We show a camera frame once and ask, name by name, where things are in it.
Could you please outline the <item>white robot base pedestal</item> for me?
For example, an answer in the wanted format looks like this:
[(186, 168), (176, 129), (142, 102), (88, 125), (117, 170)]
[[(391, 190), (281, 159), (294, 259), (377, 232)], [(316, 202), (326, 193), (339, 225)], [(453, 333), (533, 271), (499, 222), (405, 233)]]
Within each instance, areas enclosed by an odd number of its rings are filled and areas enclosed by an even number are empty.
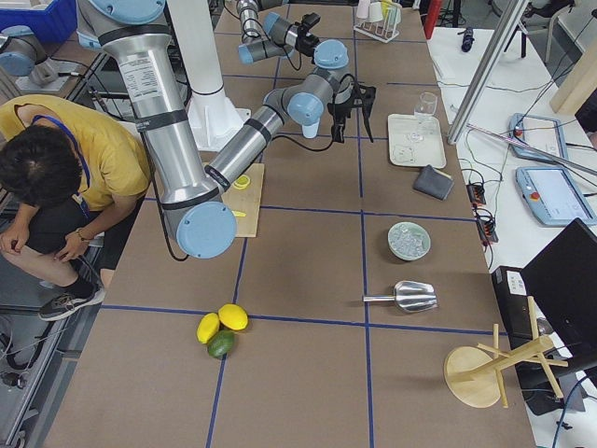
[(250, 118), (225, 92), (214, 28), (205, 0), (167, 3), (191, 89), (188, 121), (200, 150), (217, 152)]

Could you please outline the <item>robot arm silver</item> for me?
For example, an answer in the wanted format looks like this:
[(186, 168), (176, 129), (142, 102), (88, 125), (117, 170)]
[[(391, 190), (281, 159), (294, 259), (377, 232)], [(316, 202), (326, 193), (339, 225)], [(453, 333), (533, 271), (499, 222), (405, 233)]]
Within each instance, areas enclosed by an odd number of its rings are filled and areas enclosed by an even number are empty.
[(264, 49), (243, 47), (259, 61), (284, 49), (312, 57), (298, 85), (269, 92), (243, 113), (224, 91), (209, 8), (204, 1), (80, 1), (80, 43), (118, 64), (135, 124), (163, 185), (161, 213), (169, 235), (188, 255), (210, 259), (233, 242), (237, 224), (221, 195), (289, 120), (317, 134), (333, 105), (357, 88), (347, 48), (320, 40), (306, 22), (270, 14)]
[(321, 17), (317, 13), (305, 14), (300, 21), (290, 22), (277, 13), (270, 12), (260, 21), (258, 13), (280, 7), (288, 1), (234, 1), (242, 31), (242, 44), (238, 47), (239, 59), (252, 64), (273, 57), (289, 59), (294, 51), (313, 57), (320, 38), (311, 33)]

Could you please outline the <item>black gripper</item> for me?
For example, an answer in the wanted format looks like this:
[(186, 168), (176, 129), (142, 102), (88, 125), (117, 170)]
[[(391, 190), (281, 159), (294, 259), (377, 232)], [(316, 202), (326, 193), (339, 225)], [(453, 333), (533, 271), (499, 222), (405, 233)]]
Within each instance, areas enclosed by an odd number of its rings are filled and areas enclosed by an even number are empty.
[(340, 92), (340, 97), (333, 97), (327, 104), (327, 111), (333, 120), (330, 130), (333, 142), (344, 143), (345, 120), (351, 116), (354, 108), (362, 107), (363, 98), (361, 86), (358, 83), (351, 84), (348, 89)]

